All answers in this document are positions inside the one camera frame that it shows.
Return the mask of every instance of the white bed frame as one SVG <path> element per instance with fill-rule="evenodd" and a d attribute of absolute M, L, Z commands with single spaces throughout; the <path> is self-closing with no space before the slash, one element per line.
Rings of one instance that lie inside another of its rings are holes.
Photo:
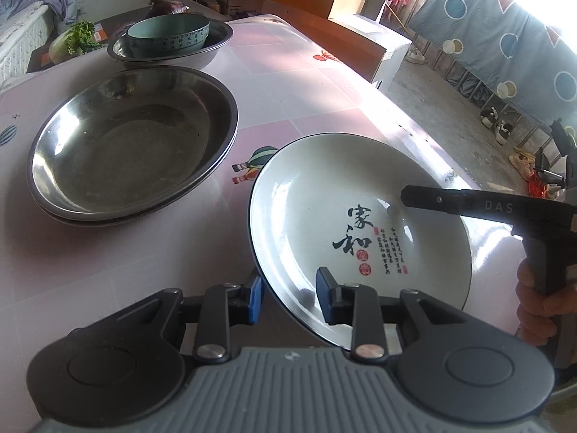
<path fill-rule="evenodd" d="M 42 5 L 0 45 L 0 84 L 11 76 L 26 73 L 31 53 L 46 43 L 53 28 L 53 11 Z"/>

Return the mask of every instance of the metal screw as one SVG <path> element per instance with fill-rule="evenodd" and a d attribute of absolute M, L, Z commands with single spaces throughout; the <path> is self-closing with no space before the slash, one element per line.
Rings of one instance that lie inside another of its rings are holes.
<path fill-rule="evenodd" d="M 217 360 L 222 358 L 225 353 L 224 347 L 217 344 L 201 345 L 196 350 L 196 354 L 205 360 Z"/>
<path fill-rule="evenodd" d="M 385 349 L 380 345 L 363 344 L 355 349 L 355 353 L 361 358 L 376 359 L 385 355 Z"/>

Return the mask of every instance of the blue patterned quilt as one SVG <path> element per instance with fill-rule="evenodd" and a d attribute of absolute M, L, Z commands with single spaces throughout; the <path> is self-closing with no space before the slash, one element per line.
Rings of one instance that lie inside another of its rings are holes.
<path fill-rule="evenodd" d="M 577 54 L 513 0 L 427 0 L 410 27 L 521 114 L 577 123 Z"/>

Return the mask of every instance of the white ceramic plate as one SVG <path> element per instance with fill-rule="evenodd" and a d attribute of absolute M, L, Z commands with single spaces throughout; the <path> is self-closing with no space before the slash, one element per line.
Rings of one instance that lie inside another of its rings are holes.
<path fill-rule="evenodd" d="M 461 218 L 406 208 L 408 184 L 438 184 L 417 163 L 370 138 L 328 133 L 279 150 L 256 179 L 250 236 L 278 299 L 332 344 L 350 347 L 351 328 L 328 326 L 315 293 L 319 267 L 339 283 L 382 296 L 416 288 L 463 308 L 471 252 Z"/>

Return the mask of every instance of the red seal stamp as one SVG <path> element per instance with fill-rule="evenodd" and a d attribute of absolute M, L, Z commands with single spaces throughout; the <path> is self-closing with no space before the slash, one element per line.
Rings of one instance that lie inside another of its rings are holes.
<path fill-rule="evenodd" d="M 359 266 L 359 272 L 361 273 L 361 275 L 363 276 L 368 276 L 370 275 L 370 265 L 368 264 L 361 264 Z"/>
<path fill-rule="evenodd" d="M 369 259 L 369 253 L 365 250 L 357 250 L 357 259 L 365 262 Z"/>

